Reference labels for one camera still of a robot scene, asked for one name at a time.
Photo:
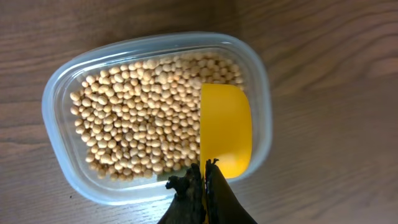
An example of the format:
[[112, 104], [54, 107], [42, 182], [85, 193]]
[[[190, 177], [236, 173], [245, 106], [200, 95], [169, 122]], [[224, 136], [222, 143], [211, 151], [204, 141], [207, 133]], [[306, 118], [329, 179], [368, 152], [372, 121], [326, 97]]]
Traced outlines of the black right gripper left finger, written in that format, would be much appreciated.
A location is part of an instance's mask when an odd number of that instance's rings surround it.
[[183, 177], [170, 176], [165, 188], [174, 189], [175, 194], [158, 224], [204, 223], [206, 212], [202, 204], [202, 179], [198, 164], [191, 164]]

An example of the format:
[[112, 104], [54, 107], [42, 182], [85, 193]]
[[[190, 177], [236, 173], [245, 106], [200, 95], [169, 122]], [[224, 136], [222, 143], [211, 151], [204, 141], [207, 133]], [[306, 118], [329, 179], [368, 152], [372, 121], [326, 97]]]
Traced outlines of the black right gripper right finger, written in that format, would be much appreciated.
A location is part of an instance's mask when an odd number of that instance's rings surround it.
[[206, 210], [209, 224], [257, 224], [239, 203], [228, 185], [218, 159], [208, 159], [205, 165]]

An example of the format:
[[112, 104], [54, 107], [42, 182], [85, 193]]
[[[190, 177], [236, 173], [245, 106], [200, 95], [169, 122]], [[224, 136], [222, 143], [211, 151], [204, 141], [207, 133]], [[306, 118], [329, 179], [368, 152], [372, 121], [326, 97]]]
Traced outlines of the yellow plastic scoop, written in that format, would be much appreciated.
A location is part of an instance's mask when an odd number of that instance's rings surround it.
[[200, 102], [200, 169], [206, 161], [217, 166], [227, 179], [242, 175], [252, 154], [251, 108], [245, 93], [226, 84], [202, 85]]

